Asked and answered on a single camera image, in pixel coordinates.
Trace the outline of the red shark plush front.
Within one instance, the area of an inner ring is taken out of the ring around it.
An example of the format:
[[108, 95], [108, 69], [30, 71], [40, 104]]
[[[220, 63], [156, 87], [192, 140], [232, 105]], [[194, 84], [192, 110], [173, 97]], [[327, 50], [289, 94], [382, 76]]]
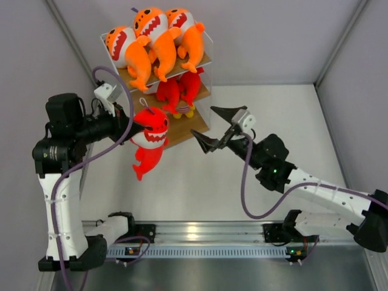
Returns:
[[139, 164], [133, 164], [138, 181], [153, 170], [159, 163], [164, 148], [168, 145], [167, 133], [169, 130], [169, 118], [158, 107], [149, 106], [145, 98], [139, 99], [143, 109], [134, 117], [134, 121], [144, 127], [135, 134], [130, 141], [138, 146], [135, 158]]

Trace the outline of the red shark plush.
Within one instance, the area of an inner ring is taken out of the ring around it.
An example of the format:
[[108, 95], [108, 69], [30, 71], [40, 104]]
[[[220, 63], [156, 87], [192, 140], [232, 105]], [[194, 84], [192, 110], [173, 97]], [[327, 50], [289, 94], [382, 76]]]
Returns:
[[135, 158], [139, 164], [133, 164], [138, 181], [153, 170], [159, 163], [164, 148], [168, 145], [167, 133], [169, 130], [169, 118], [158, 107], [149, 106], [145, 98], [139, 99], [143, 109], [134, 117], [134, 121], [144, 127], [135, 134], [130, 141], [138, 146]]
[[174, 114], [180, 100], [180, 91], [176, 77], [169, 78], [166, 82], [157, 82], [144, 92], [146, 95], [156, 95], [159, 102], [167, 102], [162, 109]]
[[202, 67], [197, 68], [196, 73], [185, 72], [178, 80], [180, 97], [190, 107], [193, 107], [193, 102], [198, 95], [201, 86], [200, 74], [204, 72]]

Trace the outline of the large orange shark plush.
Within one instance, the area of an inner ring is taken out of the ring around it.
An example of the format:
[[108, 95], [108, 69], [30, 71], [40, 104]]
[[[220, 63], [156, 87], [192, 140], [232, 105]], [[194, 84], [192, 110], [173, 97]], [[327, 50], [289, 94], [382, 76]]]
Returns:
[[154, 75], [167, 82], [167, 77], [175, 66], [175, 39], [181, 36], [179, 27], [169, 27], [167, 15], [157, 7], [146, 7], [136, 12], [133, 20], [133, 31], [137, 38], [148, 38], [147, 56], [151, 64], [158, 61], [153, 68]]

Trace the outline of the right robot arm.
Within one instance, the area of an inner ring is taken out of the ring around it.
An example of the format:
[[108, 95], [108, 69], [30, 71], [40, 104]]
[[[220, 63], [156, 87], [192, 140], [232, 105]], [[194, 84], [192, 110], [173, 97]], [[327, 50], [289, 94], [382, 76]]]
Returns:
[[[285, 217], [284, 236], [296, 241], [301, 236], [348, 237], [361, 247], [378, 253], [387, 251], [387, 192], [376, 189], [372, 193], [340, 187], [319, 179], [287, 161], [289, 150], [282, 139], [271, 133], [255, 142], [255, 117], [246, 106], [212, 111], [229, 123], [221, 139], [208, 137], [196, 130], [191, 133], [204, 153], [228, 148], [244, 161], [240, 199], [249, 218], [260, 220], [271, 215], [289, 196], [294, 195], [325, 208], [325, 213], [292, 209]], [[268, 191], [281, 194], [268, 211], [255, 215], [246, 203], [247, 170], [256, 170], [256, 180]]]

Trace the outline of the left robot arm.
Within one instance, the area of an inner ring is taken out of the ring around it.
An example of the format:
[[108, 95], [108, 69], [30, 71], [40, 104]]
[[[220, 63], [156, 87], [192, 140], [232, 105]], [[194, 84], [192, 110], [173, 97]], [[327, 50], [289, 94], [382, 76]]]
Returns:
[[119, 104], [114, 103], [113, 108], [113, 115], [104, 109], [97, 116], [86, 115], [84, 102], [75, 93], [52, 96], [45, 105], [46, 134], [32, 151], [48, 222], [48, 247], [38, 263], [42, 272], [95, 269], [103, 265], [108, 247], [117, 239], [130, 242], [136, 237], [135, 220], [129, 212], [110, 214], [89, 233], [84, 233], [80, 216], [87, 146], [104, 138], [118, 146], [144, 130]]

